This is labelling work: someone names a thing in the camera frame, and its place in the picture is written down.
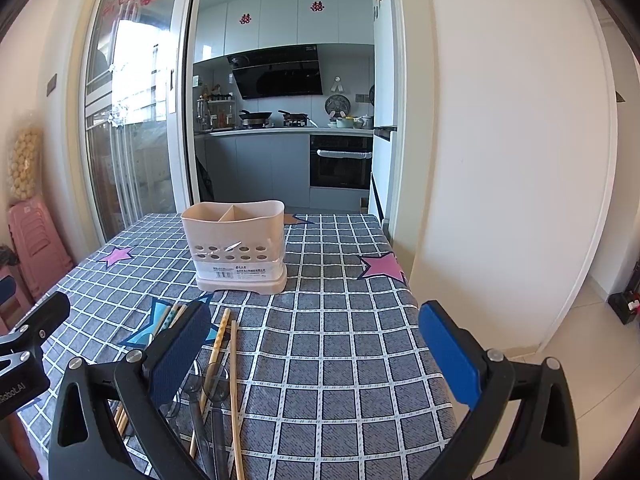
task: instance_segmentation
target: bag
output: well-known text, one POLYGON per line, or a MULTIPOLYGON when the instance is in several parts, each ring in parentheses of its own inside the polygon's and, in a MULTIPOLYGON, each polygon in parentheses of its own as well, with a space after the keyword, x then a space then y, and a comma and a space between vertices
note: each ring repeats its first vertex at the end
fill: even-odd
POLYGON ((32 198, 40 191, 40 152, 43 128, 34 112, 15 122, 7 143, 7 191, 9 204, 32 198))

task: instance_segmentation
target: utensil holder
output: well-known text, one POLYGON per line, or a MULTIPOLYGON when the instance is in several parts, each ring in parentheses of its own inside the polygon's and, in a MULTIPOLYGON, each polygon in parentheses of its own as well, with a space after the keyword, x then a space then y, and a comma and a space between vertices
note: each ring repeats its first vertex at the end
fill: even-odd
POLYGON ((284 290, 282 202, 200 202, 181 218, 201 290, 284 290))

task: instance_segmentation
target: oven handle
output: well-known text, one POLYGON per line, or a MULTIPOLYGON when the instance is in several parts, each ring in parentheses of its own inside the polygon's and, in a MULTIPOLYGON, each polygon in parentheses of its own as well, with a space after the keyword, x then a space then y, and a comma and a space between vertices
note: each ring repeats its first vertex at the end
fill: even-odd
POLYGON ((328 150, 318 150, 316 153, 318 156, 324 156, 326 158, 371 158, 373 156, 371 152, 330 152, 328 150))

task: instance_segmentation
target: table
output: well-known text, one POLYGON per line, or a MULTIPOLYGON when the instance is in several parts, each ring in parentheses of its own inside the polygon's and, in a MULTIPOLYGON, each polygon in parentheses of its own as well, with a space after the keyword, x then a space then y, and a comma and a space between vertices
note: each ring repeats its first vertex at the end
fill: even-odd
MULTIPOLYGON (((299 218, 285 226, 282 294, 228 290, 210 301, 214 320, 225 307, 239 320, 246 477, 418 478, 456 424, 444 379, 417 329, 417 303, 400 281, 374 216, 299 218)), ((69 359, 120 359, 127 349, 118 343, 145 324, 152 297, 186 302, 203 294, 180 217, 159 214, 145 216, 83 260, 54 290, 69 296, 72 310, 43 346, 52 385, 20 412, 44 452, 69 359), (107 268, 102 260, 127 247, 130 259, 107 268)), ((209 354, 203 347, 198 361, 206 364, 209 354)), ((221 354, 226 363, 228 352, 221 354)), ((186 403, 177 423, 189 438, 186 403)), ((210 432, 209 417, 206 428, 210 432)), ((126 444, 137 468, 154 476, 136 437, 126 444)))

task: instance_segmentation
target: sliding glass door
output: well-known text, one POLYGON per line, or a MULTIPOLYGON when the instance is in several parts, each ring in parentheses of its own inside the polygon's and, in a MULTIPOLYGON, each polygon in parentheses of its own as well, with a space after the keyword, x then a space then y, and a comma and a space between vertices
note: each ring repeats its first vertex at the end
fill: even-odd
POLYGON ((100 0, 88 42, 88 176, 105 240, 191 202, 184 156, 184 50, 191 0, 100 0))

